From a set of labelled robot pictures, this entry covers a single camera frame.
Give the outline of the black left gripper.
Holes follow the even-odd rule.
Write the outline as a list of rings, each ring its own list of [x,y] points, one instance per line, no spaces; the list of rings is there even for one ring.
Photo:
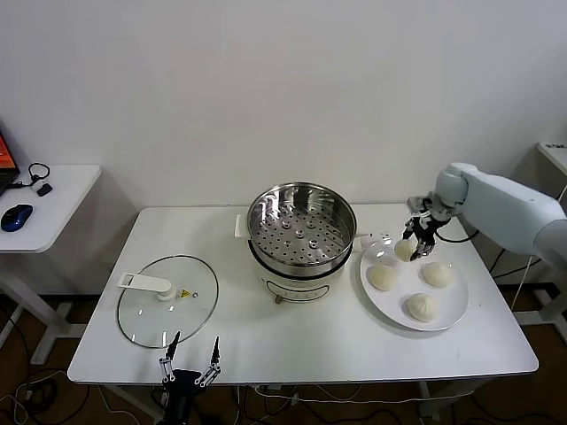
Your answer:
[[[221,373],[219,337],[215,338],[212,357],[208,369],[202,374],[199,371],[173,369],[173,359],[179,343],[181,332],[177,331],[173,341],[167,347],[165,355],[159,359],[164,388],[169,394],[199,394],[214,382]]]

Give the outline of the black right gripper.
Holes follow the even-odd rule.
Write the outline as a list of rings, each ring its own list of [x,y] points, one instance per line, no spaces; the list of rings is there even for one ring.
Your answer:
[[[428,256],[435,247],[435,233],[443,226],[442,220],[437,220],[430,211],[420,212],[405,223],[402,239],[408,240],[416,236],[417,245],[411,254],[410,261]]]

